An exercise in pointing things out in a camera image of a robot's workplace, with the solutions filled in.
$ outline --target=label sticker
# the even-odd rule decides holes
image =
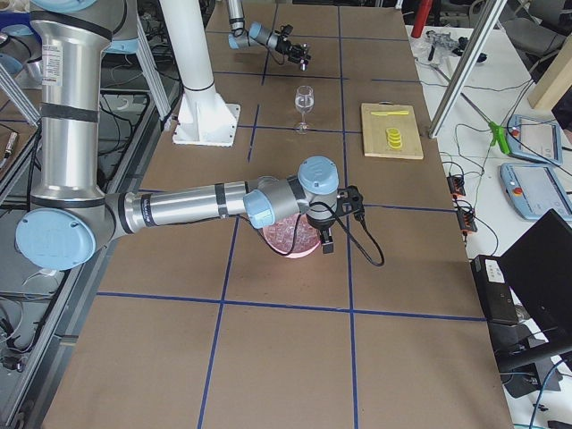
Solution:
[[[504,275],[502,275],[501,268],[497,261],[486,259],[484,265],[486,266],[486,276],[489,278],[489,282],[504,283]]]
[[[44,61],[42,85],[61,87],[63,77],[62,47],[56,45],[42,45],[42,60]]]

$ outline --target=wine glass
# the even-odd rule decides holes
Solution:
[[[302,122],[296,124],[296,132],[298,134],[307,133],[306,114],[309,114],[314,107],[314,90],[308,85],[298,87],[296,89],[296,98],[294,99],[296,110],[302,114]]]

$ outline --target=white pillar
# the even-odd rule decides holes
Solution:
[[[198,0],[160,0],[179,74],[185,86],[173,142],[232,146],[239,105],[216,92]]]

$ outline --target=blue and white device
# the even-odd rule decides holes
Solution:
[[[561,128],[556,121],[541,121],[519,114],[513,115],[508,123],[510,155],[515,158],[557,165],[562,164]]]
[[[503,164],[500,177],[510,201],[527,221],[536,221],[553,208],[572,222],[572,204],[549,165]]]

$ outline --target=yellow knife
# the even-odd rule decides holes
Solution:
[[[393,115],[406,115],[409,110],[394,110],[389,112],[371,112],[373,116],[393,116]]]

